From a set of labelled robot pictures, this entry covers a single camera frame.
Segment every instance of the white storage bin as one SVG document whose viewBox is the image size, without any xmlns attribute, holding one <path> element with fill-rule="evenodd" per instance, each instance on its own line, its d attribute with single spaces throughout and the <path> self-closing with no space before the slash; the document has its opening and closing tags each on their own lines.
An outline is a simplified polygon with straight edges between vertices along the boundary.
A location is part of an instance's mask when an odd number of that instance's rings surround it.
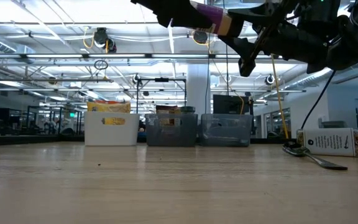
<svg viewBox="0 0 358 224">
<path fill-rule="evenodd" d="M 85 146 L 135 146 L 139 118 L 139 114 L 85 112 Z"/>
</svg>

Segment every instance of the food package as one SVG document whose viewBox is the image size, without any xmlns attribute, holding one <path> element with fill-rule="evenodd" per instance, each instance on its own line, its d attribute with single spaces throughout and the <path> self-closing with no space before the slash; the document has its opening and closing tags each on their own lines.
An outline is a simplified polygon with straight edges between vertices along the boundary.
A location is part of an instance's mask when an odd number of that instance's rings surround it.
<svg viewBox="0 0 358 224">
<path fill-rule="evenodd" d="M 161 106 L 157 105 L 155 106 L 155 110 L 157 114 L 181 114 L 180 108 L 177 106 Z M 161 119 L 160 120 L 161 126 L 179 126 L 180 125 L 180 119 Z"/>
<path fill-rule="evenodd" d="M 301 129 L 296 141 L 312 154 L 358 157 L 358 128 Z"/>
<path fill-rule="evenodd" d="M 87 102 L 88 111 L 98 111 L 98 112 L 112 112 L 112 113 L 130 113 L 131 112 L 131 103 L 130 102 L 116 102 L 116 101 L 100 101 L 97 102 Z"/>
</svg>

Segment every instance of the computer monitor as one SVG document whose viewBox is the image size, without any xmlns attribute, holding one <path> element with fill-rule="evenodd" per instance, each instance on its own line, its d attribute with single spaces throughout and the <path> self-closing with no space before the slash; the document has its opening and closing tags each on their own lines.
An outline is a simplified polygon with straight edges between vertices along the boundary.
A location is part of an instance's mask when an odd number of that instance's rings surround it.
<svg viewBox="0 0 358 224">
<path fill-rule="evenodd" d="M 241 97 L 244 100 L 242 114 L 249 112 L 249 98 Z M 238 96 L 214 95 L 214 114 L 240 114 L 242 101 Z"/>
</svg>

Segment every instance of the wooden table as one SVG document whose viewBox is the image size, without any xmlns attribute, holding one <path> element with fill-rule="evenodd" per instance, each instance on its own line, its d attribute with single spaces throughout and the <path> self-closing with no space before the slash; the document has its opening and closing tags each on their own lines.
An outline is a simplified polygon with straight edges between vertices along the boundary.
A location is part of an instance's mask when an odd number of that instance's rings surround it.
<svg viewBox="0 0 358 224">
<path fill-rule="evenodd" d="M 358 159 L 323 158 L 349 170 L 278 145 L 0 146 L 0 223 L 358 224 Z"/>
</svg>

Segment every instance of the ceiling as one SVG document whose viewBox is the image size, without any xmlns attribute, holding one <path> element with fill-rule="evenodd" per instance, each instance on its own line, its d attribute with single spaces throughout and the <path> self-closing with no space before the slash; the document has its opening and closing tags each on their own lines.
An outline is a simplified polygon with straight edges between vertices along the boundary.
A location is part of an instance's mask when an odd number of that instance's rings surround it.
<svg viewBox="0 0 358 224">
<path fill-rule="evenodd" d="M 87 52 L 102 54 L 97 46 L 87 48 L 84 45 L 84 41 L 87 45 L 91 45 L 91 36 L 97 27 L 108 28 L 108 35 L 117 46 L 117 54 L 208 54 L 208 51 L 212 54 L 235 54 L 230 47 L 227 48 L 213 35 L 208 47 L 194 42 L 191 38 L 191 29 L 177 27 L 166 29 L 160 26 L 150 10 L 139 4 L 132 4 L 130 0 L 24 0 L 22 2 L 26 9 L 20 8 L 13 1 L 0 0 L 0 40 L 7 44 L 28 46 L 37 54 L 86 54 Z M 227 0 L 226 6 L 252 7 L 263 2 L 264 0 Z M 342 1 L 342 5 L 347 6 L 349 2 L 350 0 Z M 214 3 L 223 6 L 222 1 Z M 253 41 L 256 33 L 249 24 L 245 24 L 241 37 L 248 37 Z M 27 74 L 27 78 L 30 75 L 30 78 L 34 79 L 57 77 L 86 80 L 73 82 L 71 85 L 89 89 L 131 89 L 134 88 L 132 79 L 135 74 L 142 78 L 186 78 L 189 63 L 209 63 L 211 75 L 219 77 L 215 88 L 226 88 L 225 79 L 220 77 L 220 74 L 226 76 L 228 73 L 229 83 L 233 89 L 260 90 L 270 88 L 265 85 L 264 78 L 273 73 L 270 59 L 258 60 L 255 70 L 248 78 L 239 76 L 237 59 L 228 61 L 224 59 L 109 59 L 106 60 L 109 68 L 101 72 L 94 69 L 95 61 L 96 59 L 91 58 L 89 60 L 37 59 L 33 64 L 28 65 L 15 60 L 0 59 L 0 68 L 5 69 L 5 72 L 0 69 L 0 78 L 19 78 Z M 276 61 L 275 68 L 281 85 L 293 82 L 304 76 L 306 72 L 306 65 L 296 61 L 285 62 L 279 59 Z M 96 81 L 103 77 L 111 82 Z M 31 82 L 23 85 L 39 88 L 69 88 L 67 83 L 58 83 L 56 86 L 45 82 Z M 164 93 L 164 95 L 151 93 L 147 98 L 180 98 L 183 94 L 180 92 L 180 87 L 173 82 L 150 82 L 147 88 L 169 88 L 178 91 Z M 108 100 L 128 97 L 130 99 L 128 94 L 118 91 L 103 91 L 96 94 Z"/>
</svg>

